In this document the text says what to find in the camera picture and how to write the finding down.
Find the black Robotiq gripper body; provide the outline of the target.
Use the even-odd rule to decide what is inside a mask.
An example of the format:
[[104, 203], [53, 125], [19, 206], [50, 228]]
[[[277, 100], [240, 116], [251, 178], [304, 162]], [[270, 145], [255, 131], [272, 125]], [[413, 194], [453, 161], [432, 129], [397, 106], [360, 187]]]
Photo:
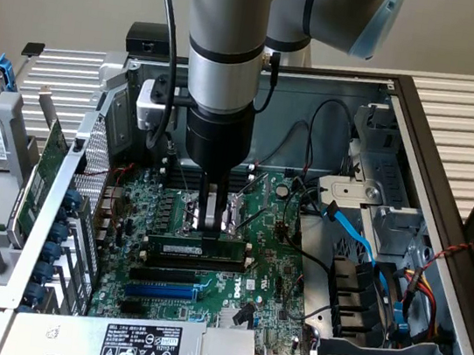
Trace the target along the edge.
[[215, 114], [188, 108], [185, 147], [204, 172], [226, 174], [244, 162], [250, 151], [255, 114], [245, 107], [234, 114]]

